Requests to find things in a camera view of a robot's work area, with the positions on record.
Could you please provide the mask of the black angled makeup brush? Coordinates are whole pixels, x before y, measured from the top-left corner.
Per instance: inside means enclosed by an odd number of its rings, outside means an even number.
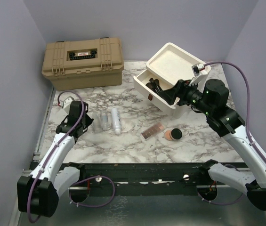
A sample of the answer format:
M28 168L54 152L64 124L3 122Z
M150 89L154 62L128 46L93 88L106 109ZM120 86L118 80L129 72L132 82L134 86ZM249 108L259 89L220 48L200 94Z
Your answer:
M158 90L158 92L163 91L163 89L162 89L161 86L160 86L160 82L159 82L158 79L155 79L155 80L154 80L154 83L155 83L155 85L156 85L156 89Z

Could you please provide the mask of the black round makeup brush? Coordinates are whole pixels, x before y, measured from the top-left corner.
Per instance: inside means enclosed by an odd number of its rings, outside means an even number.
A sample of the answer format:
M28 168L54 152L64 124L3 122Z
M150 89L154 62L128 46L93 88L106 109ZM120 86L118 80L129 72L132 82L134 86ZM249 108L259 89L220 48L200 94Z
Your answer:
M157 91L159 91L159 89L157 88L156 83L154 82L154 79L153 79L153 78L150 78L149 81L151 82L152 86L153 86Z

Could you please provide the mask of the black fan makeup brush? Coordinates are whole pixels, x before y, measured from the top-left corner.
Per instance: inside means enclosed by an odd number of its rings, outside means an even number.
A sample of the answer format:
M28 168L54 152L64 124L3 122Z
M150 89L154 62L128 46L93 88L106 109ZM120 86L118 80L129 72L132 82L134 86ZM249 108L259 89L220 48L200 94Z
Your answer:
M150 82L148 82L146 84L146 86L151 89L154 93L158 94L159 92L152 86L152 84Z

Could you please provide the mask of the cream drawer organizer cabinet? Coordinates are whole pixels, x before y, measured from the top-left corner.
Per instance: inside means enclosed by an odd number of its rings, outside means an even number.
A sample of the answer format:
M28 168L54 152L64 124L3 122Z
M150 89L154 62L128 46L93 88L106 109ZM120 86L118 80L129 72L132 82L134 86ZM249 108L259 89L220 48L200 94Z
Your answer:
M205 62L177 45L167 43L147 61L146 70L175 86L179 79L191 80L194 77L192 66L199 63ZM206 70L210 73L211 67L207 67ZM205 81L206 79L198 84L199 89L203 87Z

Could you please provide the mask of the cream top drawer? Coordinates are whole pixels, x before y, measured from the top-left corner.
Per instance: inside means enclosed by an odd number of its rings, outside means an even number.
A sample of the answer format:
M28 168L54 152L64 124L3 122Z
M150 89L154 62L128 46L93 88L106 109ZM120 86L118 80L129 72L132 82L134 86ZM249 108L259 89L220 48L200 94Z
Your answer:
M149 101L151 104L158 107L161 111L163 111L165 114L169 116L175 117L175 115L178 114L178 117L182 115L184 112L188 110L188 107L186 105L184 106L178 106L176 103L178 102L178 98L176 99L175 103L173 105L167 104L167 102L162 99L159 95L157 95L155 92L153 92L151 89L149 89L146 84L149 82L150 78L158 79L160 86L163 90L170 89L174 85L169 83L168 81L164 80L160 76L156 76L153 73L151 73L149 70L142 71L138 76L134 76L134 88L137 90L146 101Z

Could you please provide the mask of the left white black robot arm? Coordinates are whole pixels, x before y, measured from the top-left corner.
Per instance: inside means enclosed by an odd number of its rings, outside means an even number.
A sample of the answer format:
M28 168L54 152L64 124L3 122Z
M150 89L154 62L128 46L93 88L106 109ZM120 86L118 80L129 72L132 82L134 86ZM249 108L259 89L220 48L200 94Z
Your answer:
M70 187L83 185L86 174L71 166L61 169L62 163L78 138L87 132L93 119L88 116L86 102L72 101L68 115L56 128L54 140L37 167L17 182L17 203L20 212L51 217L60 196Z

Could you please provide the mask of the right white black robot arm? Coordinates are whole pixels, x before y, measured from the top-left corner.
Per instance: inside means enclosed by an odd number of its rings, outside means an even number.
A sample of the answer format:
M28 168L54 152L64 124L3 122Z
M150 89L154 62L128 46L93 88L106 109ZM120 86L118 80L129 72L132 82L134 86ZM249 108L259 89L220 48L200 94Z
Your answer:
M209 160L198 173L203 184L217 181L243 194L258 209L266 210L266 153L246 131L245 121L227 105L229 89L218 79L209 79L203 92L190 80L178 80L174 87L161 91L159 96L169 105L178 99L178 106L189 105L206 116L208 125L223 138L246 163L250 174L238 172Z

